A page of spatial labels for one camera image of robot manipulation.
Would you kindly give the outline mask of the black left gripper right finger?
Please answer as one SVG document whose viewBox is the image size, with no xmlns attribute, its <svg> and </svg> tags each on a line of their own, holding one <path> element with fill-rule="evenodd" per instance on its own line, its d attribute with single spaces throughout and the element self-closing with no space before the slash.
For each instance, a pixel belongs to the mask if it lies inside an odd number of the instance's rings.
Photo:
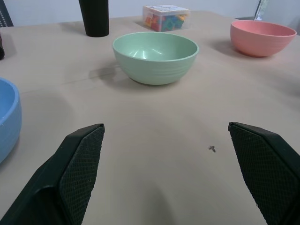
<svg viewBox="0 0 300 225">
<path fill-rule="evenodd" d="M 300 155 L 278 134 L 228 125 L 244 182 L 267 225 L 300 225 Z"/>
</svg>

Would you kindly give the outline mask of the black cup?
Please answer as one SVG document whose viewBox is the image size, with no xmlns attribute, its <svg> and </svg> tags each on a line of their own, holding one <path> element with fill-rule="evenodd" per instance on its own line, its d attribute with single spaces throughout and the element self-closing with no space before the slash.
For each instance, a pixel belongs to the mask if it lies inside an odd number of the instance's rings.
<svg viewBox="0 0 300 225">
<path fill-rule="evenodd" d="M 79 0 L 86 35 L 109 35 L 109 0 Z"/>
</svg>

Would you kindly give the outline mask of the red bowl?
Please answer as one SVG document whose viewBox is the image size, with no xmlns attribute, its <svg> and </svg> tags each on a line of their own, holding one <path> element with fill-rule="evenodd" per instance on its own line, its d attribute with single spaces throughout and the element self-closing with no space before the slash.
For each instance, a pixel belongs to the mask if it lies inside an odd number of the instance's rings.
<svg viewBox="0 0 300 225">
<path fill-rule="evenodd" d="M 296 35 L 294 29 L 263 21 L 236 20 L 230 26 L 232 45 L 253 57 L 269 57 L 282 51 Z"/>
</svg>

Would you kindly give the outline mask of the black perforated chair back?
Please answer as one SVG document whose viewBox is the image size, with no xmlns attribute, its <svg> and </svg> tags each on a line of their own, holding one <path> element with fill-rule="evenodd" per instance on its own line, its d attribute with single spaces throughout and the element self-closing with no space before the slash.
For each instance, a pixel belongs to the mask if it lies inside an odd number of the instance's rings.
<svg viewBox="0 0 300 225">
<path fill-rule="evenodd" d="M 0 27 L 13 27 L 13 22 L 4 0 L 0 0 Z"/>
</svg>

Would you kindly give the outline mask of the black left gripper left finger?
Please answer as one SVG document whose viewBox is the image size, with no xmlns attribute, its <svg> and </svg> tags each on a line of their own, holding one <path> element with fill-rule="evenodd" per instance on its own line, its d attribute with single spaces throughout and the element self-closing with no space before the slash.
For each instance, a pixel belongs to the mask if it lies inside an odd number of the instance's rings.
<svg viewBox="0 0 300 225">
<path fill-rule="evenodd" d="M 32 175 L 0 225 L 81 225 L 94 188 L 104 124 L 65 137 Z"/>
</svg>

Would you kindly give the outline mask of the clear box of colourful toys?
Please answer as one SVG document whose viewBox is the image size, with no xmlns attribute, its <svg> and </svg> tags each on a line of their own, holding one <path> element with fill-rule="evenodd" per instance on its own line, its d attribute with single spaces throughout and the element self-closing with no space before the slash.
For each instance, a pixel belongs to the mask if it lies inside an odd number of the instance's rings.
<svg viewBox="0 0 300 225">
<path fill-rule="evenodd" d="M 143 24 L 157 32 L 181 30 L 189 27 L 190 10 L 175 5 L 143 6 Z"/>
</svg>

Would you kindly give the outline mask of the blue bowl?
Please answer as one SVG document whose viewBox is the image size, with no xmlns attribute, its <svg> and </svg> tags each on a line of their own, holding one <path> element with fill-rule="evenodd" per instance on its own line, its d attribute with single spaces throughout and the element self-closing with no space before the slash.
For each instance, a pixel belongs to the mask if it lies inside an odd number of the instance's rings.
<svg viewBox="0 0 300 225">
<path fill-rule="evenodd" d="M 0 77 L 0 164 L 14 148 L 22 127 L 22 107 L 17 87 Z"/>
</svg>

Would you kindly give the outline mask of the shiny framed object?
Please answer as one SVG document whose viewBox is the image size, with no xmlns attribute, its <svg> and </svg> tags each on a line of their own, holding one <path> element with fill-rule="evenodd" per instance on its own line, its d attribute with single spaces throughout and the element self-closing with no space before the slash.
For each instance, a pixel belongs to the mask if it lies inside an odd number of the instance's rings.
<svg viewBox="0 0 300 225">
<path fill-rule="evenodd" d="M 257 9 L 255 11 L 254 20 L 261 21 L 264 15 L 264 12 L 267 8 L 269 0 L 259 0 Z"/>
</svg>

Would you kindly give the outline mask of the green bowl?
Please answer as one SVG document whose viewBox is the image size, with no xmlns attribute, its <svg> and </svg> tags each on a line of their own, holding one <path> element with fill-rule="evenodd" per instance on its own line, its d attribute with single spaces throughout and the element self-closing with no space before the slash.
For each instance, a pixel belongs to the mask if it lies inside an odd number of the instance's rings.
<svg viewBox="0 0 300 225">
<path fill-rule="evenodd" d="M 178 81 L 199 52 L 194 41 L 160 32 L 126 34 L 115 39 L 112 48 L 121 70 L 132 80 L 147 85 Z"/>
</svg>

